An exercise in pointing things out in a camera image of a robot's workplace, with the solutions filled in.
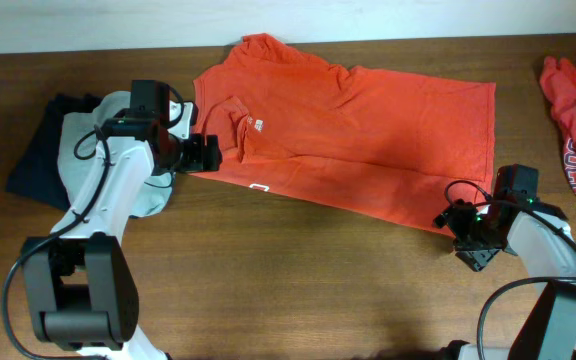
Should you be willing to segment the orange printed t-shirt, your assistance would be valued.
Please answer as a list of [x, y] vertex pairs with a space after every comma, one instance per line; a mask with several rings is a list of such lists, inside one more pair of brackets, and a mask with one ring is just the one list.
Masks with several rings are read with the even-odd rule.
[[428, 231], [446, 187], [463, 180], [470, 202], [491, 187], [492, 83], [347, 68], [256, 34], [194, 90], [217, 181]]

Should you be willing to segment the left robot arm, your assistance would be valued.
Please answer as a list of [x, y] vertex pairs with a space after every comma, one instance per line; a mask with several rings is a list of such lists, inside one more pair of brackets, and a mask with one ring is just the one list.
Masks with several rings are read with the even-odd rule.
[[176, 117], [177, 91], [135, 80], [127, 107], [93, 127], [95, 150], [83, 186], [44, 237], [30, 237], [12, 267], [24, 277], [35, 337], [67, 359], [166, 359], [138, 325], [138, 290], [121, 241], [138, 193], [153, 175], [215, 172], [215, 135], [191, 131], [192, 102]]

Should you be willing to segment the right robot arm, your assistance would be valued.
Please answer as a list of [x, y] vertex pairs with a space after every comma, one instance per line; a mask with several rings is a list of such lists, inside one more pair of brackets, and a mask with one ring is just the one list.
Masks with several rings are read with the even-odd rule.
[[[501, 167], [492, 193], [480, 203], [450, 199], [434, 220], [455, 239], [456, 256], [472, 271], [499, 253], [518, 257], [528, 276], [496, 290], [484, 303], [473, 343], [454, 340], [441, 359], [576, 359], [576, 242], [562, 210], [537, 196], [539, 173], [519, 164]], [[485, 320], [495, 300], [533, 285], [539, 298], [508, 348], [484, 344]]]

